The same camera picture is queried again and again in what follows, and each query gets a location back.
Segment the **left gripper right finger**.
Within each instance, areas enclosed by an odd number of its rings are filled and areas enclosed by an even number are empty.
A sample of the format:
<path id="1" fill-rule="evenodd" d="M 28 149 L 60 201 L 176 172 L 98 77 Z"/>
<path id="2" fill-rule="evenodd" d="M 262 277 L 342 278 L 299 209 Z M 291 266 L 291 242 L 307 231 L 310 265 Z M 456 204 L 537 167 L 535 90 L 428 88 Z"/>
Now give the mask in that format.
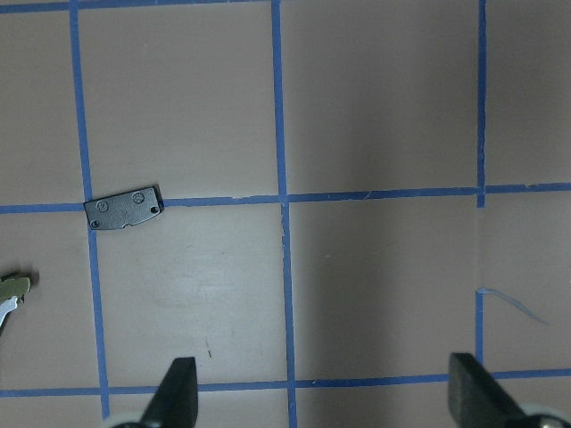
<path id="1" fill-rule="evenodd" d="M 448 409 L 457 427 L 535 427 L 527 415 L 470 353 L 449 357 Z"/>

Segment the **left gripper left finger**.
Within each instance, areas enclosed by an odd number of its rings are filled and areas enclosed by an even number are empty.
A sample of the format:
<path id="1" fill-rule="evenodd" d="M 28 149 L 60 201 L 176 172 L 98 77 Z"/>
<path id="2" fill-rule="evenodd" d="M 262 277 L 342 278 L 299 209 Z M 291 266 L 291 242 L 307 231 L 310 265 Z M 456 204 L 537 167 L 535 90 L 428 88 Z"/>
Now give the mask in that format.
<path id="1" fill-rule="evenodd" d="M 137 424 L 142 427 L 192 428 L 197 417 L 195 358 L 175 358 Z"/>

